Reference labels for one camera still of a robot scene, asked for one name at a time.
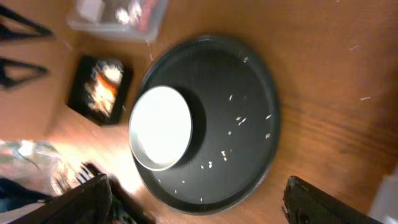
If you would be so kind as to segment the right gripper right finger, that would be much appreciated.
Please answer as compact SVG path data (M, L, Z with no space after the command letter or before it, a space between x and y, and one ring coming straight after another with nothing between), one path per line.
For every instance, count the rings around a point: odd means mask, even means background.
M381 224L294 175L287 181L283 201L289 224Z

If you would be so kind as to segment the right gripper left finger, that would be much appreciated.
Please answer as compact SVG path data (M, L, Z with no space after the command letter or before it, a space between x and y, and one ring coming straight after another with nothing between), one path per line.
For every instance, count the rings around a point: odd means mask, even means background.
M106 223L111 201L112 192L108 176L98 174L87 182L12 222L19 224L104 224Z

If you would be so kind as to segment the white plastic fork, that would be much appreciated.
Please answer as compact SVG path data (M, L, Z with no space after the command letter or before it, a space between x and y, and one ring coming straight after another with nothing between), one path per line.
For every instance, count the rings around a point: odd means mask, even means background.
M55 194L62 195L84 184L94 176L86 164L81 164L80 167L74 169L68 163L58 162L52 169L50 183Z

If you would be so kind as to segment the white plate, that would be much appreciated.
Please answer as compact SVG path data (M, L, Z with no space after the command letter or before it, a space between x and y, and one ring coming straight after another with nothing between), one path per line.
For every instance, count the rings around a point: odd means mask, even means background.
M135 159L152 171L174 166L187 151L193 120L182 94L169 86L145 91L129 119L129 143Z

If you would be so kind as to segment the rice and food scraps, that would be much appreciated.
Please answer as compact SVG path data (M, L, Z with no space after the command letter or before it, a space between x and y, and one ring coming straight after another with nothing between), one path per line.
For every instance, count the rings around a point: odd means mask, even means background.
M123 78L121 63L99 60L92 68L90 79L84 87L88 93L87 105L91 110L110 117Z

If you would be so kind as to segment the orange carrot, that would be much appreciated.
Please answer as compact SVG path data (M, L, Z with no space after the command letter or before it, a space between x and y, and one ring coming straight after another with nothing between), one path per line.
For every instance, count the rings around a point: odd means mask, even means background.
M118 89L102 73L97 73L95 79L95 96L101 100L115 101Z

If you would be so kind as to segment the red snack wrapper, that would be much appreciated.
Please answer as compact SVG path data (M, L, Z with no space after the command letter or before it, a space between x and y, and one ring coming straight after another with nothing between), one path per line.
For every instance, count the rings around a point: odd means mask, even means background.
M158 0L134 0L129 6L130 23L139 31L146 31Z

